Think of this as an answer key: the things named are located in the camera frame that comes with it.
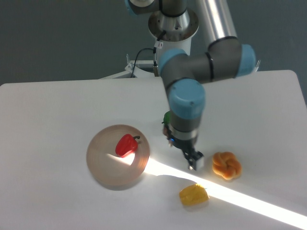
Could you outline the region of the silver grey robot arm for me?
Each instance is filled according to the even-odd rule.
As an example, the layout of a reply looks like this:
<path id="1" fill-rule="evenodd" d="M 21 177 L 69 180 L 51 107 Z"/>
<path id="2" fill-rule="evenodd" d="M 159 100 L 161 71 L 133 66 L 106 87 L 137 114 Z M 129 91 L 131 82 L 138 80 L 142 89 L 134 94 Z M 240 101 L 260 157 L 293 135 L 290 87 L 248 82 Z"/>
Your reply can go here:
<path id="1" fill-rule="evenodd" d="M 132 14 L 150 15 L 153 72 L 162 78 L 169 104 L 163 133 L 183 152 L 189 168 L 197 169 L 203 157 L 195 150 L 205 107 L 203 84 L 256 71 L 255 52 L 239 42 L 225 0 L 198 0 L 197 11 L 185 0 L 128 0 L 125 5 Z"/>

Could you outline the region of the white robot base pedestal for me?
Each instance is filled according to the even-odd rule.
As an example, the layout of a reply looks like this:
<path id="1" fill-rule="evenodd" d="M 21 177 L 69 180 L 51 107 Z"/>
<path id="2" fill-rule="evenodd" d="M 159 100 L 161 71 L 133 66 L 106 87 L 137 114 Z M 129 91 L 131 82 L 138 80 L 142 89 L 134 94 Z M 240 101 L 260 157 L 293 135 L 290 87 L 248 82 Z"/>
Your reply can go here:
<path id="1" fill-rule="evenodd" d="M 191 38 L 179 42 L 156 40 L 153 48 L 141 49 L 134 60 L 126 55 L 127 64 L 125 70 L 102 79 L 123 79 L 158 77 L 163 65 L 176 54 L 190 54 Z M 151 60 L 141 60 L 140 55 L 144 51 L 152 54 Z"/>

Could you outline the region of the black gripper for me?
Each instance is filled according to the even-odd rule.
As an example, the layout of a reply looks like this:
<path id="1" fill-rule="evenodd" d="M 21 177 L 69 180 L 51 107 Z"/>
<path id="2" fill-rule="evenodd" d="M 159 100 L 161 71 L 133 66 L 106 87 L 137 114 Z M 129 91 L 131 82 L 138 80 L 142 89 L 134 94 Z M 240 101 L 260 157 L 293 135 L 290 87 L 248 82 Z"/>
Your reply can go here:
<path id="1" fill-rule="evenodd" d="M 204 155 L 195 150 L 195 143 L 198 137 L 198 130 L 181 132 L 171 126 L 170 123 L 164 123 L 163 134 L 170 146 L 182 150 L 184 158 L 188 162 L 188 169 L 197 171 L 204 164 Z"/>

